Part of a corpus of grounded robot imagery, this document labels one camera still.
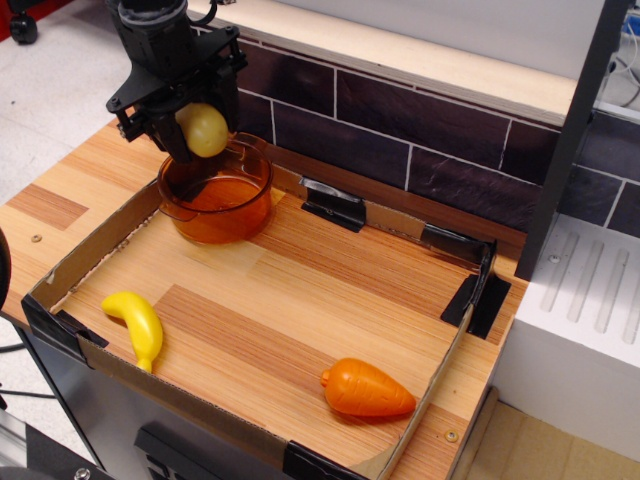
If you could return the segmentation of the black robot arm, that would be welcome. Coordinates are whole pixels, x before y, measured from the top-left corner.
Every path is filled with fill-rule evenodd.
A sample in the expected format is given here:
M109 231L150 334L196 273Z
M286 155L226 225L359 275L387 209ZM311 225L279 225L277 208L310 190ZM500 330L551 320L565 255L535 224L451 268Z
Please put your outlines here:
M131 72L107 101L121 135L149 136L180 163L221 153L238 124L237 74L247 64L238 28L203 32L185 1L110 1L107 9Z

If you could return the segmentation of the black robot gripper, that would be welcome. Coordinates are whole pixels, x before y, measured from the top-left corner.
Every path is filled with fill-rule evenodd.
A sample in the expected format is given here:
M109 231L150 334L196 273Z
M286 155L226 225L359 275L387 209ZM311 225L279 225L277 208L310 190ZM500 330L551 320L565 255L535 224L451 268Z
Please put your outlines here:
M179 164L192 154L175 114L207 103L230 133L239 125L237 74L247 66L236 26L206 29L185 9L111 9L116 32L131 62L125 82L106 102L123 138L145 134Z

